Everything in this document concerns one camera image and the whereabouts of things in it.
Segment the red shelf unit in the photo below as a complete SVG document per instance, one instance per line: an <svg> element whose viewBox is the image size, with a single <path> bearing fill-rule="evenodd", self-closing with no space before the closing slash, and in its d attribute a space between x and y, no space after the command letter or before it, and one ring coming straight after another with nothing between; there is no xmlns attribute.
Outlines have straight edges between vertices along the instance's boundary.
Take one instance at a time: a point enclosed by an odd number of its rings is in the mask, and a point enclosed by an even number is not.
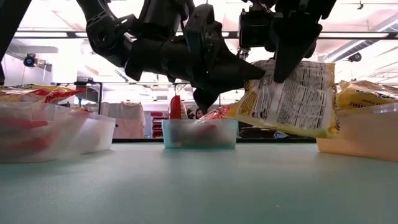
<svg viewBox="0 0 398 224"><path fill-rule="evenodd" d="M162 120L165 118L163 112L153 111L150 116L152 118L151 138L162 138Z"/></svg>

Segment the teal plastic bin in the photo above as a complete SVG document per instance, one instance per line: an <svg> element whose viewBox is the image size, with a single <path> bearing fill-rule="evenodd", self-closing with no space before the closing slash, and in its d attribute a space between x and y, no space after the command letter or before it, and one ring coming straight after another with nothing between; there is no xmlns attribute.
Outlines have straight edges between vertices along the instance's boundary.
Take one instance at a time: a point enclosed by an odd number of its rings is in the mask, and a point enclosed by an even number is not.
<svg viewBox="0 0 398 224"><path fill-rule="evenodd" d="M162 121L165 148L234 149L238 122L233 119L167 119Z"/></svg>

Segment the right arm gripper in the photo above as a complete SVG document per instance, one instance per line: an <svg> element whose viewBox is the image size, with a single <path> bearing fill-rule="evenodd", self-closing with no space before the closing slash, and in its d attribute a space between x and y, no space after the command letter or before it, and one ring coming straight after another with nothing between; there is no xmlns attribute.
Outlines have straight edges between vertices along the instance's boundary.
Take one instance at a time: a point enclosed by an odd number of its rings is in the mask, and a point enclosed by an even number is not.
<svg viewBox="0 0 398 224"><path fill-rule="evenodd" d="M275 45L274 81L284 82L303 58L315 51L336 0L248 0L274 12L269 35Z"/></svg>

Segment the amber plastic bin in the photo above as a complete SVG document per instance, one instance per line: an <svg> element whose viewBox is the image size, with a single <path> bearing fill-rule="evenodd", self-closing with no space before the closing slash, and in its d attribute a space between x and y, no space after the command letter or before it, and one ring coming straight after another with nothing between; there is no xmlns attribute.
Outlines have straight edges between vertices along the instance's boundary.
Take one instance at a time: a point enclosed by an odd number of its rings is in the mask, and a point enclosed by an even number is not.
<svg viewBox="0 0 398 224"><path fill-rule="evenodd" d="M318 150L398 162L398 103L337 112L338 136L318 138Z"/></svg>

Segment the yellow chicken ramen pack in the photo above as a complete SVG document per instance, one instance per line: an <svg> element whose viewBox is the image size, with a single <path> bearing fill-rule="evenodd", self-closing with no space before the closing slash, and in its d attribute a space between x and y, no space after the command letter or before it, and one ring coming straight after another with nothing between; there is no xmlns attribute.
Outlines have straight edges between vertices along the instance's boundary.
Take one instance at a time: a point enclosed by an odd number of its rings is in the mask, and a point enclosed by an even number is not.
<svg viewBox="0 0 398 224"><path fill-rule="evenodd" d="M227 118L313 138L338 135L334 64L302 61L283 83L274 81L274 60L253 64L265 74L246 83L243 97L228 106Z"/></svg>
<svg viewBox="0 0 398 224"><path fill-rule="evenodd" d="M340 81L341 91L336 94L336 106L351 110L368 106L398 103L398 88L366 80Z"/></svg>

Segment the black frame table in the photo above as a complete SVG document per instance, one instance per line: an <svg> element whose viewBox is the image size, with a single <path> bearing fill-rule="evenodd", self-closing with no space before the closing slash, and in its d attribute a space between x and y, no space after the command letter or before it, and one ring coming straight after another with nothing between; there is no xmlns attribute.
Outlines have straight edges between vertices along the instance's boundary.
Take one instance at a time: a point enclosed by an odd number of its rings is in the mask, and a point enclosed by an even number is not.
<svg viewBox="0 0 398 224"><path fill-rule="evenodd" d="M90 101L98 105L96 110L99 115L102 114L102 99L103 99L103 83L94 81L75 81L75 82L51 82L55 86L75 86L76 89L84 89L84 93L77 94L78 105L82 105L82 101Z"/></svg>

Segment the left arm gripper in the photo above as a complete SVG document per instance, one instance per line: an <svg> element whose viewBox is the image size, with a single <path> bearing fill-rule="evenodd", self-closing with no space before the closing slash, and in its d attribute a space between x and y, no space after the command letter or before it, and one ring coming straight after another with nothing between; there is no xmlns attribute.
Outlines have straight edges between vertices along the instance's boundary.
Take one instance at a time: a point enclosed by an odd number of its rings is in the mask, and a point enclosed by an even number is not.
<svg viewBox="0 0 398 224"><path fill-rule="evenodd" d="M139 17L127 23L135 41L124 64L126 75L138 81L151 72L188 81L195 87L195 103L205 111L220 93L265 74L229 51L211 4L146 2Z"/></svg>

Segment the clear plastic bin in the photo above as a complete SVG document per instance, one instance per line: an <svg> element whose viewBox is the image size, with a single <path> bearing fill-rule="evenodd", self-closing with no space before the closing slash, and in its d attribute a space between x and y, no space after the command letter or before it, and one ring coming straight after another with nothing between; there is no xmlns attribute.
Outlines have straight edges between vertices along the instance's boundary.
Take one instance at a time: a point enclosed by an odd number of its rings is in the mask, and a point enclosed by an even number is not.
<svg viewBox="0 0 398 224"><path fill-rule="evenodd" d="M41 152L0 153L0 163L45 162L111 147L116 120L64 106L45 103L0 103L0 118L51 121L59 129L55 142Z"/></svg>

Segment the white cloth cover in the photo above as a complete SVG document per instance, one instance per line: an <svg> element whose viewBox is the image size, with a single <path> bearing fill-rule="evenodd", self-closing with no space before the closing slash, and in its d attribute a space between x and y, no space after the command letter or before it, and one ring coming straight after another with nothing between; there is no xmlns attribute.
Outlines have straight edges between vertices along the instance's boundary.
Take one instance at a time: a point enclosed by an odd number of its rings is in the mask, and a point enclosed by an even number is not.
<svg viewBox="0 0 398 224"><path fill-rule="evenodd" d="M120 102L101 104L101 114L116 119L114 139L142 139L146 124L140 103Z"/></svg>

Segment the red spicy noodle pack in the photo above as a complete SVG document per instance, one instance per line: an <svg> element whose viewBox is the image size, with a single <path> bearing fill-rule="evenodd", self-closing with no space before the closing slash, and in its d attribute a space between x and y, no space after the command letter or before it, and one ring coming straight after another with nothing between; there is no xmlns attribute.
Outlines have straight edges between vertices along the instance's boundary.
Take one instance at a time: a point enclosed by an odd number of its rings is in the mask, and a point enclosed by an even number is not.
<svg viewBox="0 0 398 224"><path fill-rule="evenodd" d="M230 106L221 106L214 110L211 110L207 114L201 117L201 119L228 119L228 112Z"/></svg>
<svg viewBox="0 0 398 224"><path fill-rule="evenodd" d="M187 110L183 104L181 97L175 95L169 105L169 119L187 119Z"/></svg>
<svg viewBox="0 0 398 224"><path fill-rule="evenodd" d="M214 124L194 125L183 135L182 142L187 147L215 147L226 142L219 127Z"/></svg>

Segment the black overhead frame rail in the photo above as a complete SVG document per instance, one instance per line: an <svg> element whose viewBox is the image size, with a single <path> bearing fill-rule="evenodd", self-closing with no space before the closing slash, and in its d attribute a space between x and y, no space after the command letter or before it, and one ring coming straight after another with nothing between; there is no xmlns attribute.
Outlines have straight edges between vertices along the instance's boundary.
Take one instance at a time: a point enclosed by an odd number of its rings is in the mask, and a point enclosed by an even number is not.
<svg viewBox="0 0 398 224"><path fill-rule="evenodd" d="M80 31L17 31L15 39L86 39ZM322 32L319 39L325 40L398 40L398 32Z"/></svg>

